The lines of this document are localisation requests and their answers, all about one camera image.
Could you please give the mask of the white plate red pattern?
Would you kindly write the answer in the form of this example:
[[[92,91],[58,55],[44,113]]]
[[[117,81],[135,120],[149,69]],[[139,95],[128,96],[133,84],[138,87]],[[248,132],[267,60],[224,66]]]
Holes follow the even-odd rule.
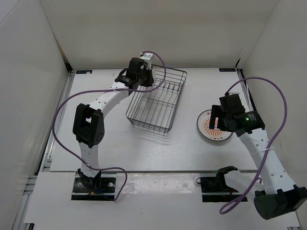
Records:
[[[211,109],[201,112],[196,121],[196,129],[200,136],[211,145],[221,146],[228,143],[234,133],[222,131],[217,128],[218,119],[215,119],[214,129],[210,129]]]

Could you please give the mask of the wire dish rack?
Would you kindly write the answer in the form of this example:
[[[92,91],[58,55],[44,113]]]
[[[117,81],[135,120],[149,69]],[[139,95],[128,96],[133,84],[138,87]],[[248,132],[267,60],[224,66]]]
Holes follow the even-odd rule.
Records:
[[[154,65],[155,76],[152,92],[135,92],[126,111],[126,118],[134,127],[166,136],[172,129],[187,72],[180,69]]]

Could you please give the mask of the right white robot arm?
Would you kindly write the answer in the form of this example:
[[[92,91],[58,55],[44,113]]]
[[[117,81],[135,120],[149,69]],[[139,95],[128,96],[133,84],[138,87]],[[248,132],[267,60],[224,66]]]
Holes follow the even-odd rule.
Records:
[[[221,97],[213,105],[209,128],[234,132],[249,151],[262,183],[241,174],[234,166],[218,170],[215,185],[220,191],[234,188],[252,201],[259,215],[269,220],[296,211],[307,199],[307,189],[299,187],[282,166],[256,111],[247,112],[238,94]]]

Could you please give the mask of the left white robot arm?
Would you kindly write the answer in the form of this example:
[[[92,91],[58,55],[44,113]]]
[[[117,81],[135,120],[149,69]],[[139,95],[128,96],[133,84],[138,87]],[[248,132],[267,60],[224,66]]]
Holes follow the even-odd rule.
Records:
[[[153,55],[144,53],[140,58],[133,57],[127,69],[121,71],[110,87],[110,92],[103,93],[89,104],[79,104],[76,108],[73,134],[81,149],[81,158],[85,161],[78,169],[85,188],[95,192],[101,185],[101,173],[98,168],[98,145],[105,135],[104,118],[131,90],[139,86],[152,87],[154,83]]]

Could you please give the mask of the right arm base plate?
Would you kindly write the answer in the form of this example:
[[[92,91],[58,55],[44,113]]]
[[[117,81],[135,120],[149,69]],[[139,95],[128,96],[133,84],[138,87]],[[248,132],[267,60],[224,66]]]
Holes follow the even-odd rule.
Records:
[[[201,185],[203,203],[227,203],[241,195],[230,187],[222,189],[215,177],[200,177],[197,181]]]

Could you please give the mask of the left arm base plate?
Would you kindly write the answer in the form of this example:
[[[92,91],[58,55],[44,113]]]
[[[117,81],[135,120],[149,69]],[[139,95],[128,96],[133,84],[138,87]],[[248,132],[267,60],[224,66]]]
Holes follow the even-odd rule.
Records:
[[[80,177],[75,177],[71,200],[113,201],[115,199],[116,177],[101,177],[94,187],[86,187]]]

